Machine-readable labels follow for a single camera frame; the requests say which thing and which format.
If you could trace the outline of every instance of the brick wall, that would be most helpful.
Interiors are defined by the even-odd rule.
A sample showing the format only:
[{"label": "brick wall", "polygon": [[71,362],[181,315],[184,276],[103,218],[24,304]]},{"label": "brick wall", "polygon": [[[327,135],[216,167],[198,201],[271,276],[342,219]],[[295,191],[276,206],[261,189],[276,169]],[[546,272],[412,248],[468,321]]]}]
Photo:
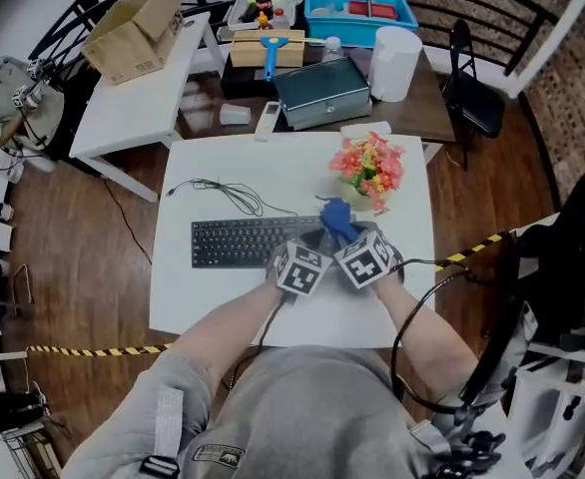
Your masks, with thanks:
[{"label": "brick wall", "polygon": [[[525,27],[498,13],[468,3],[465,0],[413,0],[439,5],[457,10],[522,36]],[[531,21],[533,13],[508,0],[482,0],[507,10],[526,21]],[[532,0],[547,10],[560,16],[570,0]],[[440,13],[413,8],[417,20],[439,24],[450,28],[456,18]],[[472,34],[515,49],[516,39],[480,25],[469,23]],[[546,25],[532,44],[518,70],[534,54],[551,30]],[[447,34],[443,32],[422,30],[424,41],[447,44]],[[490,46],[476,44],[478,53],[506,62],[510,54]],[[559,50],[532,81],[526,94],[535,113],[543,134],[554,173],[559,185],[559,192],[565,198],[576,180],[585,173],[585,9]]]}]

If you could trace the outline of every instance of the blue object in hand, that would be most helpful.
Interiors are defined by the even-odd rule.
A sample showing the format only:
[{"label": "blue object in hand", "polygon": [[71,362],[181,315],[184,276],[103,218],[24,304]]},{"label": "blue object in hand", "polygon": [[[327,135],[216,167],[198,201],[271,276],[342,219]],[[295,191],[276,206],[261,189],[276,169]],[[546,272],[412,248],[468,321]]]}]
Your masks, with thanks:
[{"label": "blue object in hand", "polygon": [[277,50],[289,43],[287,37],[262,37],[262,46],[266,48],[266,63],[264,65],[264,80],[271,82],[277,65]]},{"label": "blue object in hand", "polygon": [[328,199],[320,216],[321,222],[330,233],[344,238],[348,243],[359,239],[359,233],[350,223],[350,204],[343,199],[339,197]]}]

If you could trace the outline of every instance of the dark wooden table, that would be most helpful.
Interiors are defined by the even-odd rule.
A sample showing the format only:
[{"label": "dark wooden table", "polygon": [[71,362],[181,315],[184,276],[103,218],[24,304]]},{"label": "dark wooden table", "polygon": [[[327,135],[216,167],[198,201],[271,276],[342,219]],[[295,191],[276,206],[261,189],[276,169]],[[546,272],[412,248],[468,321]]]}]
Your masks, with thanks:
[{"label": "dark wooden table", "polygon": [[[322,48],[306,47],[305,59],[320,56]],[[367,63],[365,60],[357,62],[361,71],[367,75]],[[196,75],[192,80],[200,84],[200,91],[208,98],[207,105],[212,113],[212,119],[207,126],[197,126],[188,119],[189,109],[184,108],[187,119],[191,125],[192,136],[215,137],[222,135],[239,135],[252,133],[262,115],[267,101],[276,98],[240,98],[227,100],[222,92],[218,78]],[[249,107],[251,109],[251,122],[246,126],[221,126],[220,109],[223,103]],[[430,66],[425,53],[421,52],[416,65],[412,83],[406,98],[399,103],[374,102],[369,116],[339,121],[306,131],[339,131],[342,126],[357,123],[373,123],[388,121],[392,132],[400,135],[414,135],[424,142],[437,144],[455,144],[456,139],[450,123],[448,112],[445,108],[439,83]],[[292,131],[288,128],[283,113],[276,127],[276,132]]]}]

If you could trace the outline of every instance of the wooden box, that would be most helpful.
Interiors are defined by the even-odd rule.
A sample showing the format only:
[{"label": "wooden box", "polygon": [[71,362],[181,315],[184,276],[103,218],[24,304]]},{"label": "wooden box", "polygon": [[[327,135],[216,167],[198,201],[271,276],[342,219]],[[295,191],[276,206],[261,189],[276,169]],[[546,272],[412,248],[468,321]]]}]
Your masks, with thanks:
[{"label": "wooden box", "polygon": [[[288,37],[303,39],[303,30],[242,30],[235,33],[231,46],[231,60],[235,67],[263,67],[266,62],[266,48],[260,42],[261,37]],[[277,51],[277,67],[300,68],[303,65],[304,42],[289,42]]]}]

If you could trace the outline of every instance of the blue tray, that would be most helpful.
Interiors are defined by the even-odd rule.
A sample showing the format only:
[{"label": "blue tray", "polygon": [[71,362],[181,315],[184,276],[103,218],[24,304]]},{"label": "blue tray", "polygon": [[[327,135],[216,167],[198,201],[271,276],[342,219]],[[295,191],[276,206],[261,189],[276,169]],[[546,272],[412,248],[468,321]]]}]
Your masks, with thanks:
[{"label": "blue tray", "polygon": [[372,0],[375,4],[391,5],[396,10],[396,21],[384,18],[367,18],[346,14],[312,16],[318,8],[332,7],[335,11],[346,9],[348,2],[365,0],[305,0],[305,19],[308,22],[308,36],[316,39],[338,37],[343,46],[374,48],[374,34],[379,27],[403,27],[416,30],[418,24],[405,0]]}]

